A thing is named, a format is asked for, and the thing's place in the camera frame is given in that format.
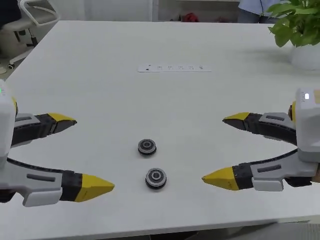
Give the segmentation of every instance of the chair armrest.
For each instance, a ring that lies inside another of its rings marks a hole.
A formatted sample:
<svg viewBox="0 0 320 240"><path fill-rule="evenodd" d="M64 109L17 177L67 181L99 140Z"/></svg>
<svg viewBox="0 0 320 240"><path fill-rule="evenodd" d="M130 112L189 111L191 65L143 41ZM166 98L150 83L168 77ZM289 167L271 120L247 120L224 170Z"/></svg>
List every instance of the chair armrest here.
<svg viewBox="0 0 320 240"><path fill-rule="evenodd" d="M45 22L45 23L39 23L33 16L32 14L28 11L28 9L26 8L26 5L28 3L32 3L32 2L41 2L41 0L21 0L19 2L19 7L22 11L25 12L25 14L34 22L34 24L37 26L37 27L41 27L41 26L44 26L44 25L49 25L49 24L53 24L53 23L56 23L60 20L61 16L58 14L57 12L57 9L54 7L54 5L52 4L52 2L50 0L47 0L48 3L51 5L51 7L54 9L54 10L50 10L50 9L47 9L45 7L41 7L41 6L31 6L32 8L35 8L35 9L39 9L39 10L42 10L42 11L45 11L45 12L48 12L52 15L54 15L54 17L56 18L55 20L52 20L52 21L49 21L49 22Z"/></svg>

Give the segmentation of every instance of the ball bearing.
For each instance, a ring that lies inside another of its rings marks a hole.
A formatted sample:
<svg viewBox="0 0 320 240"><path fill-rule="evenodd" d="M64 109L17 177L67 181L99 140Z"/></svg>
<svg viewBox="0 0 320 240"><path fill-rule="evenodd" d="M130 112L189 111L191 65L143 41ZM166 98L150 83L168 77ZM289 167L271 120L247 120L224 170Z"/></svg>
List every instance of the ball bearing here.
<svg viewBox="0 0 320 240"><path fill-rule="evenodd" d="M157 151L156 143L151 139L143 139L138 143L138 151L144 156L150 156Z"/></svg>
<svg viewBox="0 0 320 240"><path fill-rule="evenodd" d="M167 175L160 168L150 169L145 176L145 183L151 189L161 189L166 185Z"/></svg>

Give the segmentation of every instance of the potted plant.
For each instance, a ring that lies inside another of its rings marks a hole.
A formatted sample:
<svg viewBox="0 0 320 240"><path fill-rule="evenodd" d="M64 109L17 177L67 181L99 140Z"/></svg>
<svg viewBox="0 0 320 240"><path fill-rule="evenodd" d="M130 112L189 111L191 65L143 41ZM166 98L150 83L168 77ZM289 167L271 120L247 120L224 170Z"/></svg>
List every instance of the potted plant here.
<svg viewBox="0 0 320 240"><path fill-rule="evenodd" d="M320 70L320 0L287 0L272 5L271 17L279 18L273 27L275 43L291 42L291 63L305 70Z"/></svg>

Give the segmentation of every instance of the white pot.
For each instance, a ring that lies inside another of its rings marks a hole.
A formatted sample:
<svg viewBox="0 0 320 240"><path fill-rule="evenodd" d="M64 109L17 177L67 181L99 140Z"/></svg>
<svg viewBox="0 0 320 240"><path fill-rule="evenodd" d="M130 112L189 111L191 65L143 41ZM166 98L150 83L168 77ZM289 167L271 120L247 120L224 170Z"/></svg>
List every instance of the white pot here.
<svg viewBox="0 0 320 240"><path fill-rule="evenodd" d="M293 47L290 61L303 70L320 70L320 44Z"/></svg>

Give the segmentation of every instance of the red object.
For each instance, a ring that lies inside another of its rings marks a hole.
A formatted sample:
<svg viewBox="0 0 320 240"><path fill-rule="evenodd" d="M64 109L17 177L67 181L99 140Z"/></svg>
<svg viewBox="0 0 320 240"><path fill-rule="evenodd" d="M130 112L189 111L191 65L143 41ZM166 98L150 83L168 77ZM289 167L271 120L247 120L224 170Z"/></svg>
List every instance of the red object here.
<svg viewBox="0 0 320 240"><path fill-rule="evenodd" d="M199 19L195 14L191 12L191 13L188 13L187 15L182 16L182 22L198 23Z"/></svg>

